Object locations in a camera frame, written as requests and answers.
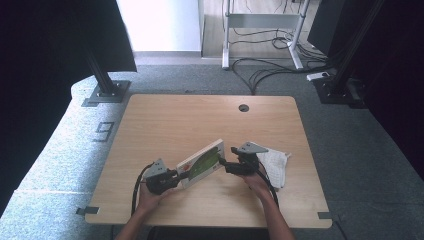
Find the white wall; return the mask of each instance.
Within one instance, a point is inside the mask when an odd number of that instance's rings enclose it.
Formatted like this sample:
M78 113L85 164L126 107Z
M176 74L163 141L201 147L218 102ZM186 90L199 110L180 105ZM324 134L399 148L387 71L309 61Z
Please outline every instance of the white wall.
M134 52L201 51L198 0L117 3Z

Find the white cloth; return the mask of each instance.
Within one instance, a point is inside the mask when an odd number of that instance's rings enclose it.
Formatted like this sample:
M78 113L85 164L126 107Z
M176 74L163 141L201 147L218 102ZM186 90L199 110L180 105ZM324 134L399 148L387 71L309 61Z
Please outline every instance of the white cloth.
M291 153L276 151L267 147L266 153L257 153L259 161L264 165L271 185L274 188L283 188L286 180L286 164Z

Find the wooden table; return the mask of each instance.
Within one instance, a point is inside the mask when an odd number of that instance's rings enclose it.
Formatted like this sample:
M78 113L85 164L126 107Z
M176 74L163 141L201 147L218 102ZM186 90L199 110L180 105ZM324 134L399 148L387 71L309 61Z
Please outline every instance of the wooden table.
M239 110L241 104L249 111ZM270 96L133 95L112 144L86 221L125 224L140 171L162 158L176 165L217 139L225 158L237 161L230 147L246 141L292 153L280 209L292 228L329 228L319 219L328 206L295 100ZM194 186L164 199L149 225L266 227L259 200L238 177L222 167Z

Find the book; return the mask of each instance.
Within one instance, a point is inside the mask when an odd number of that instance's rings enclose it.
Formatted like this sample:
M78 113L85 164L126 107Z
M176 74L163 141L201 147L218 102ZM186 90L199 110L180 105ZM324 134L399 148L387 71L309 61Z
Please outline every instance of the book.
M222 165L219 158L224 156L224 141L218 139L204 147L177 165L178 175L187 178L181 180L183 188L188 188L218 170Z

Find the person's arm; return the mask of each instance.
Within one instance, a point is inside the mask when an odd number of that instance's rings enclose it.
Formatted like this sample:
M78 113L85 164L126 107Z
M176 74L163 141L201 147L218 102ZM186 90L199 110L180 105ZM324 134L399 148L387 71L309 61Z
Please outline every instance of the person's arm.
M140 196L139 204L135 209L134 214L125 224L121 232L116 236L116 240L132 240L136 239L141 226L146 221L147 217L152 213L159 205L160 200L168 196L174 189L169 189L162 193L162 195L155 195L150 193L147 189L146 183L140 184Z
M295 239L293 232L289 228L280 212L277 204L274 202L268 186L258 174L250 176L240 176L255 192L262 203L265 213L265 220L268 226L269 237L271 240L292 240Z

